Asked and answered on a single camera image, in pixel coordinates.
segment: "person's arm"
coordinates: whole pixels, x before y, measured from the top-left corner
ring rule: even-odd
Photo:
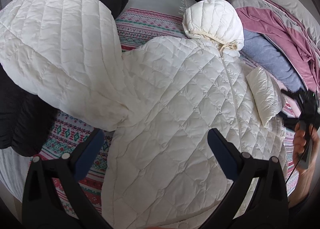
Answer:
[[[306,140],[304,139],[305,131],[299,130],[300,125],[297,124],[295,127],[296,134],[293,139],[293,163],[297,164],[299,161],[299,154],[302,154],[304,151],[304,146],[306,144]],[[312,129],[312,125],[309,127],[309,132],[311,134],[311,138],[313,141],[311,158],[308,169],[301,169],[299,165],[297,166],[297,171],[299,172],[299,179],[296,185],[295,190],[289,196],[289,208],[296,206],[301,201],[303,201],[309,193],[313,173],[315,171],[316,159],[319,151],[320,138],[317,134],[316,129]]]

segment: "hood drawstring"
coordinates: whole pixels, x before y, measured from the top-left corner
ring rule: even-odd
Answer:
[[[232,43],[232,42],[224,42],[224,41],[218,39],[217,37],[215,37],[215,36],[213,36],[213,35],[211,35],[211,34],[209,34],[207,32],[204,32],[204,31],[192,31],[192,30],[189,30],[189,32],[190,32],[190,34],[204,35],[204,36],[208,37],[209,39],[214,40],[214,41],[222,44],[222,47],[219,50],[219,53],[220,53],[221,57],[223,57],[222,56],[222,51],[224,50],[224,48],[230,48],[232,50],[237,50],[237,47],[238,47],[237,44]]]

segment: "forearm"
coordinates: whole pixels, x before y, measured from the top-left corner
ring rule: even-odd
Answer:
[[[289,196],[289,208],[300,203],[308,195],[314,171],[315,167],[313,165],[304,173],[299,174],[296,188]]]

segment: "bed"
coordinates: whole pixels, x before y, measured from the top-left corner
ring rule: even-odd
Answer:
[[[116,20],[122,50],[132,50],[157,36],[169,35],[185,37],[182,27],[182,16],[185,8],[191,6],[193,3],[195,3],[193,0],[129,0],[127,8]],[[242,60],[251,68],[258,66],[257,63],[249,61],[244,57],[242,57]],[[296,116],[296,106],[292,105],[291,107],[291,104],[293,104],[293,102],[287,102],[283,111],[288,116]],[[42,159],[53,159],[58,158],[64,152],[72,152],[76,145],[83,142],[92,130],[93,127],[85,122],[59,111],[48,140],[39,155]],[[293,169],[293,135],[294,133],[292,131],[286,130],[284,143],[287,152],[288,174],[291,173]],[[100,213],[100,194],[107,168],[108,149],[112,136],[112,132],[105,132],[103,148],[100,150],[86,179],[79,182],[91,203]],[[30,158],[21,157],[11,149],[2,150],[0,154],[0,179],[10,192],[17,199],[21,200]],[[18,171],[14,172],[16,174],[15,177],[11,176],[12,171]],[[288,194],[294,190],[297,178],[298,173],[295,172],[287,184]],[[59,180],[56,179],[54,182],[66,212],[75,216]]]

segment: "pink and gray blanket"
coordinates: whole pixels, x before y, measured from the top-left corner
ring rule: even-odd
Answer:
[[[286,55],[308,89],[319,89],[319,48],[293,15],[271,0],[227,1],[236,9],[244,29],[263,34]]]

